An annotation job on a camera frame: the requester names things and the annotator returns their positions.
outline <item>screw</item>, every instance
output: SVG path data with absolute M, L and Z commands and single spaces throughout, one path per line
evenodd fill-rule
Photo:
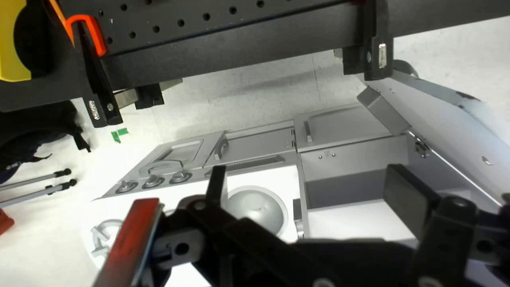
M 481 161 L 487 166 L 494 166 L 492 161 L 489 161 L 486 156 L 481 156 Z
M 417 279 L 419 287 L 443 287 L 435 277 L 422 276 Z
M 318 277 L 314 280 L 314 287 L 334 287 L 334 284 L 326 277 Z

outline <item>black clamp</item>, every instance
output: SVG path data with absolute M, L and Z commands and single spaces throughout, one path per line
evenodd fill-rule
M 393 72 L 393 36 L 389 32 L 387 0 L 366 0 L 360 6 L 360 46 L 342 51 L 344 73 L 365 73 L 366 81 Z
M 420 242 L 403 285 L 467 285 L 468 260 L 510 282 L 510 217 L 479 210 L 459 196 L 440 196 L 404 166 L 390 164 L 384 201 Z
M 108 72 L 102 57 L 95 56 L 94 43 L 87 35 L 87 28 L 83 22 L 73 25 L 75 48 L 81 51 L 86 76 L 89 80 L 90 92 L 84 95 L 84 107 L 89 111 L 92 124 L 95 127 L 119 124 L 122 116 L 119 113 L 114 94 L 110 86 Z
M 110 72 L 106 68 L 108 57 L 97 57 L 89 30 L 83 22 L 76 22 L 75 48 L 81 51 L 83 65 L 89 80 L 90 92 L 83 97 L 87 113 L 95 127 L 121 124 L 122 116 L 116 102 Z M 159 84 L 148 84 L 135 87 L 137 110 L 164 103 Z

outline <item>orange handle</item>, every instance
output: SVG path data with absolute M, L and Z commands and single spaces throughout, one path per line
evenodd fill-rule
M 68 17 L 65 21 L 65 24 L 67 24 L 67 28 L 70 30 L 70 36 L 71 38 L 75 38 L 73 28 L 71 28 L 75 22 L 84 22 L 84 25 L 87 27 L 89 35 L 92 38 L 92 43 L 94 43 L 94 48 L 95 48 L 95 54 L 98 57 L 105 56 L 106 54 L 106 44 L 105 44 L 105 40 L 103 40 L 103 36 L 100 33 L 98 22 L 95 21 L 95 17 L 92 17 L 89 14 L 75 14 L 75 16 Z
M 67 36 L 70 38 L 70 41 L 75 44 L 75 35 L 73 35 L 73 24 L 75 22 L 84 22 L 86 28 L 89 30 L 89 35 L 92 38 L 94 48 L 95 48 L 95 54 L 98 57 L 106 54 L 106 44 L 105 40 L 100 33 L 100 27 L 95 21 L 95 17 L 89 16 L 89 14 L 75 14 L 68 19 L 65 19 L 60 5 L 57 3 L 57 0 L 49 0 L 51 8 L 54 9 L 54 13 L 57 14 L 62 27 L 65 28 Z

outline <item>toy kitchen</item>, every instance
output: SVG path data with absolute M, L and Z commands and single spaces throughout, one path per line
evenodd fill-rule
M 228 166 L 224 209 L 285 242 L 307 237 L 414 236 L 382 199 L 389 164 L 404 166 L 438 194 L 494 212 L 510 190 L 510 148 L 475 97 L 416 76 L 366 83 L 358 105 L 290 121 L 162 143 L 87 207 L 83 242 L 100 268 L 130 204 L 159 198 L 172 213 L 204 194 L 213 166 Z M 208 285 L 189 264 L 167 285 Z

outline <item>yellow object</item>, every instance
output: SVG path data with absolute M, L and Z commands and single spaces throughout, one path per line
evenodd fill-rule
M 32 80 L 14 46 L 14 25 L 27 0 L 0 0 L 0 80 L 17 83 Z

